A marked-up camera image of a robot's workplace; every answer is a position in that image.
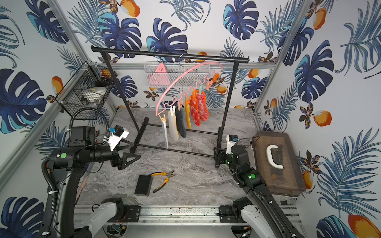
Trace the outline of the black clothes rack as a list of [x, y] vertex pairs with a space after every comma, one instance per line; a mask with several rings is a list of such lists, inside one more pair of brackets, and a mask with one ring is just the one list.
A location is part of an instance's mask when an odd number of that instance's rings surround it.
[[[236, 74], [237, 74], [237, 71], [239, 69], [239, 64], [249, 63], [249, 61], [250, 61], [249, 57], [203, 56], [203, 55], [195, 55], [195, 54], [187, 54], [187, 53], [177, 54], [177, 53], [161, 53], [161, 52], [150, 52], [150, 51], [120, 50], [120, 49], [110, 49], [110, 48], [99, 48], [99, 47], [95, 47], [95, 46], [91, 46], [91, 49], [95, 53], [100, 53], [102, 55], [102, 57], [104, 58], [106, 67], [109, 70], [111, 77], [114, 80], [115, 85], [119, 89], [119, 91], [122, 95], [122, 99], [124, 100], [125, 106], [127, 107], [127, 110], [130, 114], [130, 117], [131, 117], [136, 129], [138, 130], [138, 135], [136, 136], [134, 144], [130, 149], [130, 153], [134, 154], [138, 147], [158, 149], [158, 150], [164, 150], [164, 151], [171, 151], [171, 152], [176, 152], [176, 153], [190, 154], [190, 155], [195, 155], [195, 156], [203, 156], [203, 157], [213, 158], [215, 160], [215, 168], [218, 169], [220, 167], [220, 165], [224, 162], [222, 160], [223, 149], [221, 148], [222, 136], [223, 136], [223, 132], [224, 132], [225, 124], [226, 124], [226, 119], [227, 119], [227, 115], [228, 115], [228, 111], [229, 111], [229, 105], [230, 105], [230, 101], [231, 101], [231, 97], [232, 97], [232, 92], [233, 92], [233, 88], [234, 88]], [[172, 84], [165, 86], [166, 90], [162, 93], [161, 98], [157, 102], [157, 106], [155, 109], [155, 115], [156, 116], [158, 116], [160, 114], [160, 112], [158, 111], [160, 108], [160, 104], [162, 103], [162, 101], [163, 101], [164, 97], [166, 96], [166, 94], [168, 93], [168, 91], [170, 91], [173, 86], [179, 87], [178, 81], [181, 80], [186, 74], [192, 73], [198, 67], [202, 67], [203, 65], [207, 65], [207, 64], [216, 64], [216, 65], [219, 65], [221, 67], [221, 69], [223, 69], [224, 66], [221, 64], [222, 62], [231, 62], [233, 64], [233, 73], [232, 73], [232, 77], [231, 77], [231, 81], [230, 81], [230, 87], [229, 87], [229, 91], [228, 91], [227, 101], [225, 104], [225, 110], [224, 110], [222, 124], [221, 124], [221, 127], [218, 128], [218, 133], [216, 134], [217, 135], [217, 146], [214, 147], [214, 149], [213, 149], [214, 154], [213, 155], [207, 155], [207, 154], [200, 154], [200, 153], [183, 151], [183, 150], [176, 150], [176, 149], [169, 149], [169, 148], [140, 144], [141, 138], [144, 135], [146, 127], [147, 126], [152, 126], [152, 127], [156, 126], [157, 127], [158, 125], [150, 124], [149, 118], [146, 117], [143, 121], [142, 126], [141, 127], [138, 126], [137, 121], [136, 121], [136, 119], [135, 119], [135, 117], [131, 111], [131, 108], [130, 108], [129, 104], [127, 103], [127, 99], [125, 98], [124, 92], [121, 88], [121, 84], [116, 79], [116, 75], [114, 74], [114, 70], [113, 70], [111, 64], [109, 63], [109, 61], [106, 57], [107, 53], [113, 53], [113, 54], [118, 53], [118, 54], [123, 54], [123, 55], [138, 55], [138, 56], [153, 56], [153, 57], [160, 57], [160, 58], [169, 57], [169, 58], [178, 58], [178, 59], [186, 58], [186, 59], [194, 59], [194, 60], [203, 60], [203, 62], [198, 63], [194, 67], [185, 70], [183, 74], [181, 74], [179, 77], [176, 78], [175, 81], [172, 82]]]

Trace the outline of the beige yellow-edged insole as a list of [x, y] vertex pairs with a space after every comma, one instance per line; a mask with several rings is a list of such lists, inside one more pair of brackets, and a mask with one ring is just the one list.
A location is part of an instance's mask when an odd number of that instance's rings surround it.
[[179, 140], [179, 133], [177, 130], [177, 119], [175, 114], [176, 107], [172, 106], [168, 111], [169, 132], [173, 140]]

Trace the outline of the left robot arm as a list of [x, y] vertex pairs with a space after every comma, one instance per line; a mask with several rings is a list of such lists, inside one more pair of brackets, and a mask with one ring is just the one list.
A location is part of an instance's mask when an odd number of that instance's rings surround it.
[[94, 127], [73, 126], [76, 116], [84, 111], [104, 117], [95, 108], [77, 110], [69, 121], [68, 146], [53, 150], [42, 162], [42, 174], [49, 188], [44, 217], [37, 235], [39, 238], [92, 238], [107, 222], [121, 222], [128, 216], [121, 198], [109, 198], [78, 227], [74, 225], [77, 190], [85, 167], [91, 163], [109, 161], [112, 167], [123, 170], [141, 158], [140, 155], [127, 152], [119, 155], [119, 144], [129, 134], [121, 126], [107, 128], [102, 143], [95, 141]]

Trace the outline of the light blue insole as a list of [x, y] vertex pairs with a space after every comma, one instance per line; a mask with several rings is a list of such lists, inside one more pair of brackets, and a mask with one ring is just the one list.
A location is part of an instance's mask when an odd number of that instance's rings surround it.
[[167, 125], [166, 125], [166, 116], [160, 116], [162, 130], [163, 130], [163, 138], [165, 141], [165, 148], [168, 149], [168, 132], [167, 132]]

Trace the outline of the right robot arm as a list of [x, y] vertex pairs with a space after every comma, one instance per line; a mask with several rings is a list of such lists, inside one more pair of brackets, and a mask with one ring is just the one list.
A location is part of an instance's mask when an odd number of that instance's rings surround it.
[[250, 164], [249, 153], [243, 145], [213, 149], [216, 167], [229, 167], [234, 181], [246, 197], [233, 202], [236, 221], [245, 222], [261, 238], [302, 238], [270, 193], [264, 178]]

